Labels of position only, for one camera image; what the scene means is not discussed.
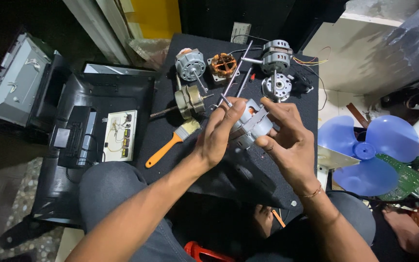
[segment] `white switch board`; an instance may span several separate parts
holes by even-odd
[[[131,116],[130,122],[126,122],[127,115]],[[103,162],[108,161],[132,161],[134,157],[135,127],[137,124],[137,110],[123,111],[108,114],[108,124],[103,144]],[[125,130],[129,130],[129,145],[124,146]],[[123,156],[123,149],[128,149],[127,156]]]

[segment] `gray pants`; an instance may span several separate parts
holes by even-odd
[[[123,162],[105,162],[91,167],[80,182],[80,208],[87,232],[112,210],[147,185],[138,170]],[[344,217],[357,229],[368,245],[376,225],[360,200],[344,193],[328,194]],[[248,261],[301,261],[319,257],[315,235],[308,219],[294,220],[265,240]],[[148,240],[130,261],[195,261],[183,250],[165,220],[161,220]]]

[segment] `circuit board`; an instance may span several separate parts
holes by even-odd
[[[396,159],[384,155],[377,154],[377,158],[390,164],[399,174],[399,184],[397,188],[386,194],[380,195],[381,200],[400,200],[407,197],[415,189],[419,188],[419,172],[411,169],[406,164],[397,161]]]

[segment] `label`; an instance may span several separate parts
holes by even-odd
[[[238,44],[247,44],[248,36],[243,36],[240,34],[250,34],[251,24],[234,22],[234,27],[232,28],[232,35],[230,36],[230,41],[232,43]]]

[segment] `bracelet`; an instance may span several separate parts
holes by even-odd
[[[301,196],[301,195],[298,195],[297,194],[297,196],[299,196],[299,197],[305,197],[305,198],[312,198],[312,197],[316,196],[317,194],[320,194],[322,191],[323,191],[323,187],[321,186],[321,182],[319,182],[319,188],[313,194],[307,195],[307,196]]]

